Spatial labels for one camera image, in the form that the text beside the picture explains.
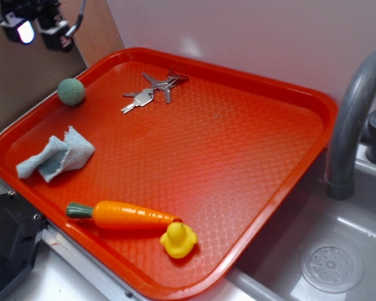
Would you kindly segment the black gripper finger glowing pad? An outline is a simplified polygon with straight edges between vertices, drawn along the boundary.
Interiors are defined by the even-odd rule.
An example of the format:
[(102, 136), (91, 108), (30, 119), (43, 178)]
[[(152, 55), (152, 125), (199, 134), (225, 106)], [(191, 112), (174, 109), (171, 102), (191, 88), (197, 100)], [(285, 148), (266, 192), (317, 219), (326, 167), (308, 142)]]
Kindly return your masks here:
[(73, 39), (66, 37), (70, 26), (63, 19), (59, 9), (43, 9), (37, 20), (38, 31), (47, 49), (62, 52), (70, 52), (72, 50)]
[(0, 27), (9, 41), (30, 44), (35, 38), (31, 21), (17, 16), (14, 12), (0, 14)]

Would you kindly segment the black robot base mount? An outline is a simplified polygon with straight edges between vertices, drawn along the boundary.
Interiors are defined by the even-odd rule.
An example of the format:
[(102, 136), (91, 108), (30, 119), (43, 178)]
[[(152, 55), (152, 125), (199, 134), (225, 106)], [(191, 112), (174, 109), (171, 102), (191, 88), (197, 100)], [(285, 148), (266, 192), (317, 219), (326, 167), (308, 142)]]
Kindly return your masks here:
[(21, 195), (0, 195), (0, 300), (33, 269), (44, 224)]

